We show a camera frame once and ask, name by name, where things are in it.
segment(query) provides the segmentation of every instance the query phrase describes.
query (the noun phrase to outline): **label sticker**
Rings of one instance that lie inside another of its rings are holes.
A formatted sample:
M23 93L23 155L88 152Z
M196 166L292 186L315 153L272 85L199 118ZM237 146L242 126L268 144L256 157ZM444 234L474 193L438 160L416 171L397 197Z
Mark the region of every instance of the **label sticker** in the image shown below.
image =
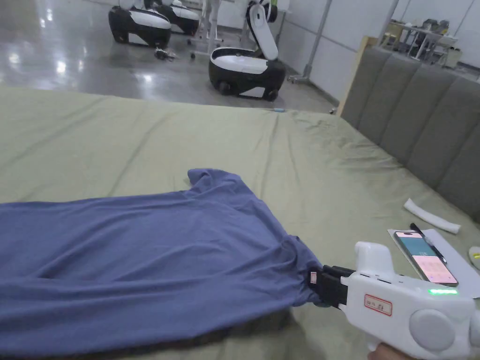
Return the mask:
M387 300L383 300L380 298L376 298L375 296L366 294L364 305L365 307L375 310L380 314L392 316L393 305Z

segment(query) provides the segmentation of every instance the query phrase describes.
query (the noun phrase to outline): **white paper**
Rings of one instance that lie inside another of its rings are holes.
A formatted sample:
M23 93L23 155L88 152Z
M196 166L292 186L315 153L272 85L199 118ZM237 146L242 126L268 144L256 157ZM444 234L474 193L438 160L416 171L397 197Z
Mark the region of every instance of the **white paper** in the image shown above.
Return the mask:
M411 230L389 230L388 233L394 240L394 232L396 231L411 231ZM455 279L458 281L458 286L456 289L458 292L472 299L480 298L480 275L477 271L465 260L449 243L443 238L442 235L438 233L435 229L423 230L425 236L432 242L432 244L442 253L445 260L447 261L446 267Z

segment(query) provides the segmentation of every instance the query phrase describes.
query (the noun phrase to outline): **wooden frame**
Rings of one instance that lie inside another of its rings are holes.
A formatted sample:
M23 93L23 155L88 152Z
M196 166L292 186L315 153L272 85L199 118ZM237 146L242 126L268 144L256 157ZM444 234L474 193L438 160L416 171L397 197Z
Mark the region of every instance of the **wooden frame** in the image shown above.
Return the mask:
M363 56L363 53L364 53L365 49L371 48L372 46L375 46L376 43L377 43L377 40L378 39L376 37L371 37L371 36L364 36L363 37L363 39L360 43L360 47L357 51L357 57L355 59L355 63L353 65L352 77L350 79L350 83L348 84L347 90L345 91L345 95L343 96L343 100L340 101L340 104L338 106L338 110L337 110L337 115L338 116L342 116L343 108L345 106L345 102L346 102L347 97L350 93L350 89L352 88L353 79L355 79L355 75L357 74L357 69L359 67L360 60Z

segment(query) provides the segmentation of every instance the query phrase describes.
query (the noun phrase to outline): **gray headboard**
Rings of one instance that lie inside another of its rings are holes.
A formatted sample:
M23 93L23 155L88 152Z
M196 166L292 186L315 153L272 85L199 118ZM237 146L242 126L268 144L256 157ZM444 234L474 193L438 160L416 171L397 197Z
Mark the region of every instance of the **gray headboard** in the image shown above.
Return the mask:
M341 116L480 222L479 83L368 48Z

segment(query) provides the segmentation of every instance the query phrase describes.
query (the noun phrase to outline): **green indicator light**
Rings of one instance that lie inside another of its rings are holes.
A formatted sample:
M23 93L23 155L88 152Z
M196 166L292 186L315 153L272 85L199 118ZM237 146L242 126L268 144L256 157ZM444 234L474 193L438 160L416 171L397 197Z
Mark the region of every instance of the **green indicator light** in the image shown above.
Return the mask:
M431 289L428 290L429 293L432 295L447 295L447 294L452 294L456 295L458 294L458 291L453 290L453 289Z

